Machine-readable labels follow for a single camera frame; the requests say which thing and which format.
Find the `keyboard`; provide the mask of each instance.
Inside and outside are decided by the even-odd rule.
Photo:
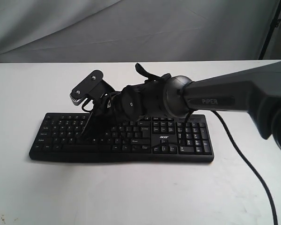
[[[202,162],[214,153],[204,115],[184,119],[144,117],[99,138],[81,140],[88,113],[47,113],[32,144],[33,160],[69,163]]]

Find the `white table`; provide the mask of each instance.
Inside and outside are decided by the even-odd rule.
[[[275,61],[143,63],[193,80]],[[133,63],[0,64],[0,224],[271,225],[263,187],[218,119],[207,117],[214,161],[199,164],[41,163],[28,152],[46,112],[80,112],[70,90],[92,70],[115,89],[142,83]],[[235,141],[267,182],[281,225],[281,151],[246,113],[222,112]]]

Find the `gray backdrop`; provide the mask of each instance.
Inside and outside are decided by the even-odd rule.
[[[279,0],[0,2],[0,62],[129,62],[257,59]]]

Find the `space bar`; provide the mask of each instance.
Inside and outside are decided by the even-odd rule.
[[[62,151],[69,152],[110,152],[110,145],[64,145]]]

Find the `robotic arm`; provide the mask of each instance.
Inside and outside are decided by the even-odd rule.
[[[185,118],[196,110],[247,112],[262,138],[271,134],[281,148],[281,62],[201,81],[186,76],[161,77],[136,64],[147,80],[115,91],[93,71],[71,92],[82,109],[91,100],[94,108],[82,137],[95,136],[118,123],[144,116]]]

